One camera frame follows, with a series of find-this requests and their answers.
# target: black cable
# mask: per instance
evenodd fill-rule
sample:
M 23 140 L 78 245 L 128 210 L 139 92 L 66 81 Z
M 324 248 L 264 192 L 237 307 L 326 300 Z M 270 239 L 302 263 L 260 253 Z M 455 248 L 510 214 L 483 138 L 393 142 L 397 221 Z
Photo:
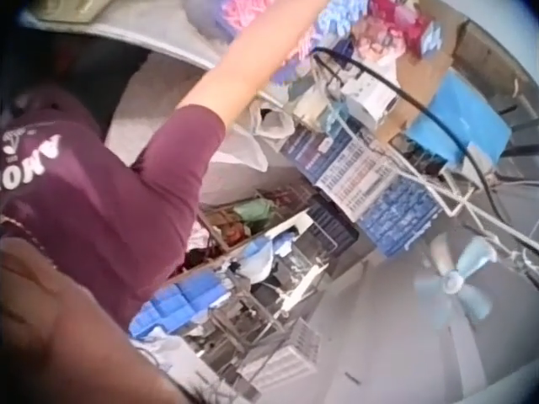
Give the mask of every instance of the black cable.
M 339 82 L 339 84 L 341 85 L 341 87 L 344 86 L 344 81 L 343 81 L 343 79 L 340 78 L 340 76 L 335 72 L 335 70 L 332 69 L 331 67 L 329 67 L 328 64 L 320 58 L 320 56 L 314 55 L 312 58 L 313 58 L 314 61 L 315 61 L 316 63 L 318 63 L 321 67 L 323 67 L 324 69 L 326 69 L 326 70 L 329 72 L 329 74 L 331 74 L 331 77 L 334 78 L 335 80 L 337 80 L 337 81 Z
M 481 181 L 481 185 L 483 186 L 483 189 L 485 191 L 485 194 L 487 195 L 488 203 L 490 204 L 494 214 L 498 219 L 508 225 L 509 223 L 505 220 L 505 218 L 501 215 L 498 206 L 496 206 L 496 203 L 494 202 L 494 197 L 492 195 L 492 191 L 490 189 L 490 186 L 488 185 L 487 179 L 485 178 L 483 172 L 481 171 L 481 168 L 478 165 L 478 162 L 475 160 L 475 158 L 472 156 L 472 153 L 462 144 L 462 142 L 458 139 L 457 135 L 436 115 L 434 115 L 432 112 L 430 112 L 424 105 L 422 105 L 417 99 L 412 97 L 410 94 L 402 90 L 401 88 L 395 86 L 392 82 L 387 80 L 384 76 L 380 75 L 378 72 L 375 72 L 374 70 L 370 69 L 368 66 L 364 65 L 363 63 L 356 61 L 348 56 L 342 55 L 335 50 L 324 48 L 322 46 L 317 46 L 312 50 L 313 54 L 316 53 L 325 53 L 326 55 L 331 56 L 337 61 L 347 61 L 348 63 L 351 63 L 352 65 L 356 66 L 357 68 L 361 69 L 363 72 L 366 72 L 373 76 L 376 80 L 379 82 L 382 82 L 384 85 L 389 87 L 392 91 L 394 91 L 400 98 L 404 99 L 409 104 L 412 104 L 417 110 L 419 110 L 422 114 L 429 117 L 430 120 L 432 120 L 440 129 L 448 135 L 451 140 L 456 144 L 458 149 L 464 154 L 464 156 L 470 161 L 472 164 L 473 169 L 479 176 L 479 180 Z M 534 254 L 536 254 L 539 257 L 539 250 L 537 250 L 535 247 L 530 245 L 528 242 L 524 242 L 522 240 L 519 240 L 515 237 L 515 240 L 518 244 L 520 244 L 522 247 L 532 251 Z

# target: blue container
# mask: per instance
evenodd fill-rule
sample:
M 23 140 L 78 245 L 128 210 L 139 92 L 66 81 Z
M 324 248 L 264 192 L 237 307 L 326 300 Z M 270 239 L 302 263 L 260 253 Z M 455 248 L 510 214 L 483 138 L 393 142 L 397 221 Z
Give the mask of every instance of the blue container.
M 196 313 L 207 310 L 227 293 L 221 280 L 212 272 L 191 276 L 178 287 Z
M 416 240 L 439 213 L 440 207 L 422 185 L 397 177 L 357 224 L 386 257 L 392 257 Z
M 129 333 L 133 338 L 144 338 L 155 327 L 174 333 L 188 324 L 195 314 L 195 309 L 173 284 L 142 306 L 129 326 Z

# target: white plastic bag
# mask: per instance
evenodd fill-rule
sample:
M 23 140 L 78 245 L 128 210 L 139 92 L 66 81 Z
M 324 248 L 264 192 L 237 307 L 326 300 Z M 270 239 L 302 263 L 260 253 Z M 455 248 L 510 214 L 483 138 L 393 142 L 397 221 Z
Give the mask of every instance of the white plastic bag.
M 268 171 L 268 159 L 254 136 L 245 128 L 234 124 L 221 147 L 211 158 L 213 162 L 244 164 L 255 170 Z
M 262 118 L 261 111 L 268 109 L 269 113 Z M 292 136 L 296 131 L 294 120 L 285 111 L 277 109 L 266 101 L 254 101 L 249 106 L 254 134 L 270 139 L 281 140 Z
M 255 252 L 238 260 L 241 268 L 237 273 L 249 279 L 251 284 L 259 284 L 264 282 L 271 274 L 274 255 L 273 242 L 267 237 L 262 237 L 249 244 L 246 251 L 255 250 Z

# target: white wall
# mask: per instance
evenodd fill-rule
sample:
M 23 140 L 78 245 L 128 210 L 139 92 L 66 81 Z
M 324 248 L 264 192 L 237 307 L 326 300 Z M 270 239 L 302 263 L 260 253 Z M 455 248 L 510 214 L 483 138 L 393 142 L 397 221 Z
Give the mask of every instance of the white wall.
M 327 403 L 430 404 L 457 396 L 458 383 L 446 393 L 445 339 L 418 311 L 418 264 L 404 254 L 366 272 Z
M 447 222 L 437 224 L 447 229 Z M 451 231 L 458 256 L 467 242 Z M 263 404 L 436 404 L 462 400 L 453 339 L 436 332 L 419 311 L 413 289 L 423 265 L 417 250 L 367 270 L 360 284 L 347 279 L 329 289 L 313 317 L 323 333 L 318 374 L 272 394 Z M 539 358 L 539 293 L 507 269 L 492 264 L 472 278 L 494 302 L 475 331 L 488 384 Z
M 443 0 L 475 21 L 539 83 L 539 23 L 523 0 Z

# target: pink package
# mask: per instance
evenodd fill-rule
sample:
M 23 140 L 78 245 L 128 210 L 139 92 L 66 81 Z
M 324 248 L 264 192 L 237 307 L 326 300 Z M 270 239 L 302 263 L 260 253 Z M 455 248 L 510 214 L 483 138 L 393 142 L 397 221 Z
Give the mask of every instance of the pink package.
M 275 0 L 225 0 L 222 4 L 223 18 L 237 32 L 249 26 L 254 19 L 262 14 Z M 314 26 L 302 36 L 297 47 L 288 55 L 288 59 L 297 56 L 303 60 L 309 56 L 312 41 L 316 34 Z
M 391 63 L 406 51 L 403 32 L 395 24 L 367 16 L 353 28 L 355 50 L 364 61 L 379 65 Z
M 371 0 L 369 14 L 402 30 L 407 48 L 425 57 L 441 48 L 441 27 L 421 13 L 419 0 Z

